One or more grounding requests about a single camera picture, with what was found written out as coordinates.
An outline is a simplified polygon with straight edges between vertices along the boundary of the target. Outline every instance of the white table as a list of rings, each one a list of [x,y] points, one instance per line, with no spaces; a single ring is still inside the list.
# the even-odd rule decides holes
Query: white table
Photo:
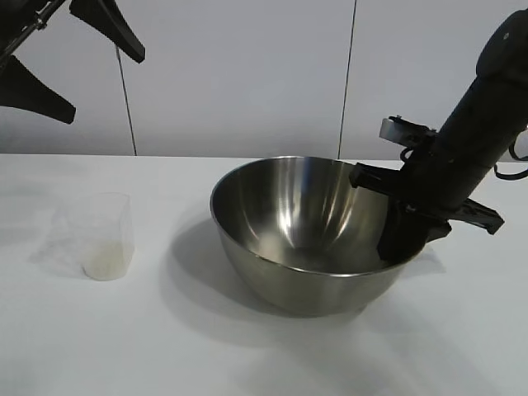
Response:
[[[507,221],[496,236],[453,223],[359,317],[300,319],[248,292],[210,220],[246,161],[0,156],[0,394],[528,394],[526,181],[475,192]],[[54,221],[103,191],[132,197],[136,237],[111,282],[61,260]]]

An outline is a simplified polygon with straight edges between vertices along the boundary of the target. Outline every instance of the stainless steel bowl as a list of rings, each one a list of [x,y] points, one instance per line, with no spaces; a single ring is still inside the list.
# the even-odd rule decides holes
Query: stainless steel bowl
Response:
[[[376,246],[387,197],[353,189],[349,163],[271,158],[235,169],[210,208],[238,274],[262,298],[294,314],[362,309],[395,281]]]

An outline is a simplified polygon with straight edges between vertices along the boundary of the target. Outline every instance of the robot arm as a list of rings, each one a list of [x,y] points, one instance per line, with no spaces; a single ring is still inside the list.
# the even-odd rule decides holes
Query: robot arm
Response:
[[[353,186],[389,197],[381,258],[409,259],[424,243],[447,236],[450,219],[496,233],[502,218],[469,196],[508,148],[514,153],[527,125],[528,10],[512,14],[493,34],[477,77],[438,133],[398,117],[384,120],[381,136],[406,147],[399,171],[359,164],[350,175]]]
[[[75,108],[51,91],[13,55],[66,0],[0,0],[0,106],[33,111],[72,123]],[[72,0],[70,12],[113,41],[136,62],[145,49],[126,24],[114,0]]]

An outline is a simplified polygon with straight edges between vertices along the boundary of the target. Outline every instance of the white liquid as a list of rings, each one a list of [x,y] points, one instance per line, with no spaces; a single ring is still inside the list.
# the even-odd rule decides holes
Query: white liquid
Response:
[[[94,247],[82,268],[86,275],[97,281],[121,278],[128,270],[134,246],[121,241],[100,243]]]

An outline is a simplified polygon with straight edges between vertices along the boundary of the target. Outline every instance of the plastic cup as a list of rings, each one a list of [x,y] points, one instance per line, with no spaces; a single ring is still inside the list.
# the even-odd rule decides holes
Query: plastic cup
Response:
[[[97,281],[124,276],[134,254],[130,197],[108,192],[77,200],[67,208],[75,257]]]

